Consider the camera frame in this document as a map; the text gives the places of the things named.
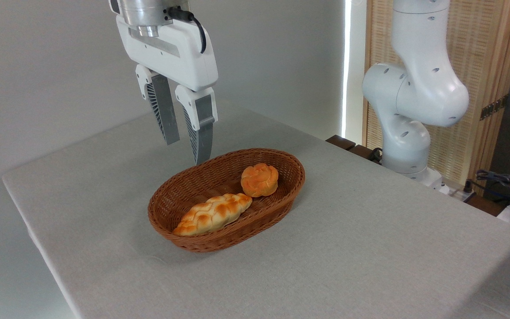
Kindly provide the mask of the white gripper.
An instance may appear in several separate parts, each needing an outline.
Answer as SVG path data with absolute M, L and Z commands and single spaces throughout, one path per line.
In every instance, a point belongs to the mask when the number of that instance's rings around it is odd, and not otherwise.
M 168 79 L 181 84 L 175 93 L 182 104 L 196 165 L 208 161 L 213 125 L 218 121 L 214 90 L 218 69 L 210 36 L 201 53 L 200 30 L 194 23 L 176 20 L 158 26 L 156 38 L 142 36 L 121 16 L 116 23 L 128 56 L 139 63 L 135 74 L 144 100 L 152 111 L 166 144 L 180 140 Z

